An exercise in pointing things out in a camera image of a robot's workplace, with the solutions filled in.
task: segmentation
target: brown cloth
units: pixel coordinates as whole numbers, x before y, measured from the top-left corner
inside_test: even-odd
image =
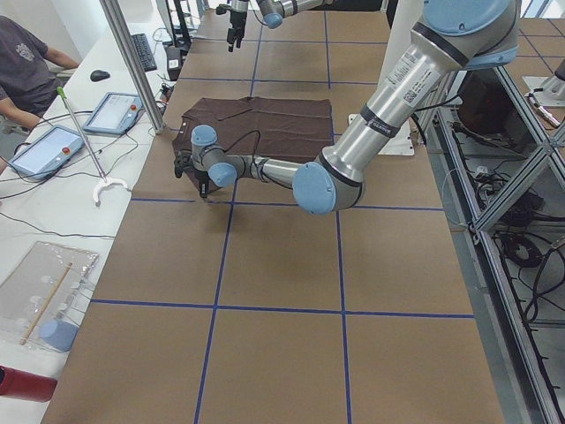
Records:
[[[234,155],[267,156],[306,163],[333,144],[329,100],[280,100],[244,97],[238,100],[202,98],[183,114],[183,125],[173,140],[175,154],[191,149],[192,129],[210,125],[218,134],[218,144]],[[260,131],[245,136],[252,130]]]

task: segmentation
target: industrial robot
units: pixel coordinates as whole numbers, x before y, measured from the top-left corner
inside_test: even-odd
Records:
[[[284,19],[333,0],[258,0],[271,29]],[[520,0],[425,0],[411,29],[411,45],[379,84],[339,141],[309,163],[292,163],[260,155],[228,155],[214,128],[192,131],[190,161],[176,163],[176,174],[192,169],[200,195],[212,180],[233,185],[239,178],[275,182],[292,189],[297,204],[311,214],[351,208],[365,191],[364,169],[395,137],[401,125],[447,73],[501,66],[517,52]],[[233,0],[220,13],[231,13],[228,43],[239,47],[245,35],[248,0]]]

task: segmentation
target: keyboard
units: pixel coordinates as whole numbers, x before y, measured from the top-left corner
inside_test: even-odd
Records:
[[[138,53],[139,60],[143,66],[143,71],[154,71],[157,69],[155,58],[149,47],[149,41],[145,34],[132,34],[132,41]]]

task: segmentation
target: person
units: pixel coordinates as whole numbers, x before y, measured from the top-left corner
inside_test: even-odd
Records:
[[[0,16],[0,114],[27,129],[39,123],[62,86],[44,59],[64,69],[79,66],[62,51]]]

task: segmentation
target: wooden stick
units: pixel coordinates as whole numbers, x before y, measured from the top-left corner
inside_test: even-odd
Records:
[[[51,300],[53,300],[55,293],[57,293],[57,290],[59,290],[59,287],[61,287],[61,284],[63,283],[64,278],[67,276],[67,274],[71,270],[71,267],[72,267],[72,262],[67,263],[67,268],[65,268],[63,274],[59,277],[59,279],[56,281],[55,285],[51,289],[49,296],[45,299],[45,301],[43,302],[43,305],[41,305],[41,309],[37,313],[37,316],[35,317],[34,321],[31,323],[31,325],[27,329],[26,334],[21,338],[21,340],[19,340],[20,345],[25,345],[26,342],[27,342],[27,339],[32,335],[32,332],[34,331],[35,326],[37,326],[37,323],[39,322],[39,320],[43,316],[43,313],[45,312],[45,310],[49,306],[49,303],[51,303]]]

